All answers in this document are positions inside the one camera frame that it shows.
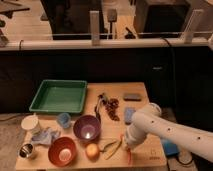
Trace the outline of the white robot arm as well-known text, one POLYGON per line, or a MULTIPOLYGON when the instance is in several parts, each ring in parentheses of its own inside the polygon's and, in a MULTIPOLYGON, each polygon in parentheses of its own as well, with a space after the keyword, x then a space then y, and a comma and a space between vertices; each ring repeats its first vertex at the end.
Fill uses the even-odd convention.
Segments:
POLYGON ((213 163, 213 133, 165 120, 161 114, 161 108, 155 103, 138 109, 124 133, 126 147, 134 149, 151 133, 213 163))

